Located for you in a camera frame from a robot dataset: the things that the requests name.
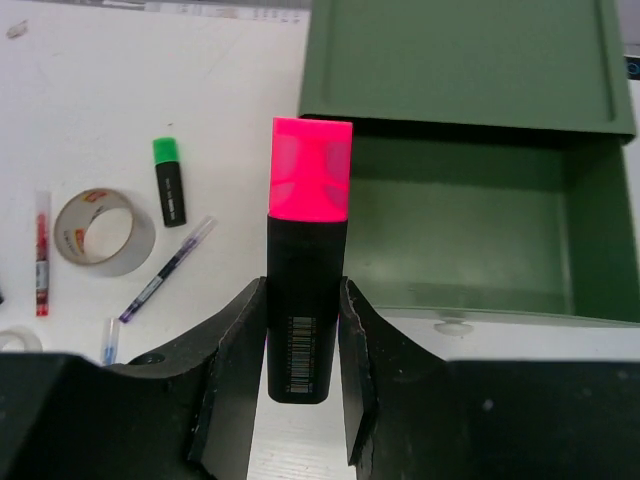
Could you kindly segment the green drawer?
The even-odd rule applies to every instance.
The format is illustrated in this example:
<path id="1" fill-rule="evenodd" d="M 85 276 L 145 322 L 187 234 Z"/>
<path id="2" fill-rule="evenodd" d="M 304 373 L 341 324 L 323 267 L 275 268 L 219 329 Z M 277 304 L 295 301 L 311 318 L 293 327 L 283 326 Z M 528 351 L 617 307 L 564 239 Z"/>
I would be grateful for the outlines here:
<path id="1" fill-rule="evenodd" d="M 379 307 L 635 322 L 623 142 L 358 119 L 345 272 Z"/>

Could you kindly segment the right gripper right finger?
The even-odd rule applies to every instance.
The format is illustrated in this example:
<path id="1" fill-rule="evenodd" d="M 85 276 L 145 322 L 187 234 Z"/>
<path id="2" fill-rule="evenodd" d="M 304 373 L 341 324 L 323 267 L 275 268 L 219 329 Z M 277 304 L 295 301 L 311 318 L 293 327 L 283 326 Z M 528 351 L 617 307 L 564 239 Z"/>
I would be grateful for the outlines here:
<path id="1" fill-rule="evenodd" d="M 364 457 L 376 421 L 376 392 L 366 331 L 351 287 L 348 278 L 341 280 L 338 343 L 343 418 L 348 465 L 356 469 L 357 479 L 368 479 L 371 461 Z"/>

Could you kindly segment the pink highlighter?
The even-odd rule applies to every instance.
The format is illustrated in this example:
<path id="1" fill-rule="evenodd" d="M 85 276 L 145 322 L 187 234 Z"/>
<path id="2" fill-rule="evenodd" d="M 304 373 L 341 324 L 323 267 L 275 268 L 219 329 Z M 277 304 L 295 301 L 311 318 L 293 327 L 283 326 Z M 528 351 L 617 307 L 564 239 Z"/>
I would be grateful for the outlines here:
<path id="1" fill-rule="evenodd" d="M 273 120 L 267 215 L 268 393 L 318 404 L 329 392 L 351 173 L 349 122 Z"/>

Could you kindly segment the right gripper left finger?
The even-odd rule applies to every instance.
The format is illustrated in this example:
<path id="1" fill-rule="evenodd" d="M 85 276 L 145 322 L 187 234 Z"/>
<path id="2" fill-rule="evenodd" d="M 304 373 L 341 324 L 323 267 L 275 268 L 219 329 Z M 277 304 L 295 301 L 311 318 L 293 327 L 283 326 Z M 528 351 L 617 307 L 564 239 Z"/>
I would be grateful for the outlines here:
<path id="1" fill-rule="evenodd" d="M 203 323 L 214 348 L 206 362 L 188 460 L 211 479 L 245 479 L 266 338 L 266 280 L 253 280 Z"/>

